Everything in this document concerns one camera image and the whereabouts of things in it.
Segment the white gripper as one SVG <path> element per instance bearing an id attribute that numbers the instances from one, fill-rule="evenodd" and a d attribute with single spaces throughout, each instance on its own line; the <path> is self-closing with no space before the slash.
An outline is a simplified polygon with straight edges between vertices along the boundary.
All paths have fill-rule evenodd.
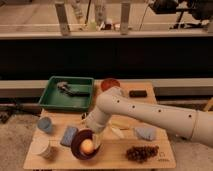
<path id="1" fill-rule="evenodd" d="M 92 131 L 92 142 L 95 149 L 98 149 L 101 145 L 103 128 L 102 127 L 90 127 L 88 129 Z"/>

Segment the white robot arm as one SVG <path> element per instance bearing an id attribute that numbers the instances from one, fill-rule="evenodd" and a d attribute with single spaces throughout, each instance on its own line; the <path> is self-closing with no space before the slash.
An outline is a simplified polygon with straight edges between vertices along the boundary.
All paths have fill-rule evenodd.
<path id="1" fill-rule="evenodd" d="M 120 87 L 112 87 L 97 96 L 86 117 L 86 126 L 101 133 L 113 114 L 143 121 L 213 148 L 213 115 L 207 112 L 134 101 L 124 97 Z"/>

